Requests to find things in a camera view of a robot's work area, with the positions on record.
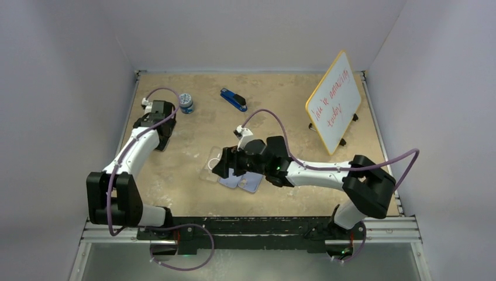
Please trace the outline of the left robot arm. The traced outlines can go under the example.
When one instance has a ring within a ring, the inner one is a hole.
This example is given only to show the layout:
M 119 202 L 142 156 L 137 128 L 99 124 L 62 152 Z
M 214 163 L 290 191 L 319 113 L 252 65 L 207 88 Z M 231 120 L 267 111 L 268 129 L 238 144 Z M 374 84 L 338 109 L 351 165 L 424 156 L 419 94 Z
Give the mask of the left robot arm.
M 176 125 L 174 104 L 154 100 L 144 106 L 131 136 L 116 158 L 86 179 L 89 220 L 97 225 L 150 227 L 159 239 L 174 233 L 173 215 L 167 207 L 144 204 L 135 178 L 151 152 L 166 149 Z

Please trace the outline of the lilac phone case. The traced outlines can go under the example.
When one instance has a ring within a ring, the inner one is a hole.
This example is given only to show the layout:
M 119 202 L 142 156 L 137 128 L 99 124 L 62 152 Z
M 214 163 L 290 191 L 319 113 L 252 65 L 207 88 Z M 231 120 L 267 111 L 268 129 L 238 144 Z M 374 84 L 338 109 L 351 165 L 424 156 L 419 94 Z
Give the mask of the lilac phone case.
M 234 170 L 233 169 L 229 169 L 229 172 L 228 172 L 228 177 L 227 178 L 219 178 L 218 179 L 218 183 L 225 186 L 225 187 L 228 187 L 230 189 L 235 189 L 238 187 L 238 184 L 240 183 L 240 181 L 242 180 L 243 176 L 235 176 L 234 175 Z
M 247 172 L 240 178 L 237 186 L 246 192 L 255 193 L 262 180 L 262 174 Z

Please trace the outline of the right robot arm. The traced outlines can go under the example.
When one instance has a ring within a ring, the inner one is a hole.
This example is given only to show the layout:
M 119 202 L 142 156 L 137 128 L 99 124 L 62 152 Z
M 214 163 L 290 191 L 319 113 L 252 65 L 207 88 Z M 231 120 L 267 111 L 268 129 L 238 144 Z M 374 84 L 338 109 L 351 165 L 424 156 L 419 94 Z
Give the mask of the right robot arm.
M 335 208 L 328 230 L 343 238 L 366 217 L 387 216 L 396 180 L 369 158 L 355 155 L 340 163 L 303 162 L 289 156 L 282 136 L 254 139 L 244 148 L 224 147 L 212 173 L 222 179 L 259 174 L 277 187 L 318 186 L 344 192 L 348 200 Z

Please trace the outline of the clear magsafe phone case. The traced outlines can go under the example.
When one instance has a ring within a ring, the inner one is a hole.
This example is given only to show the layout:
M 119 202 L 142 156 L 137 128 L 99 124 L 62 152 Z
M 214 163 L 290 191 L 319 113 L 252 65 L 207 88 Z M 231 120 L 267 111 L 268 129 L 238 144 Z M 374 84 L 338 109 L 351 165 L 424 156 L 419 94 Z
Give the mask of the clear magsafe phone case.
M 219 176 L 212 169 L 219 163 L 222 156 L 222 148 L 213 146 L 206 155 L 205 163 L 199 171 L 199 179 L 209 184 L 218 183 Z

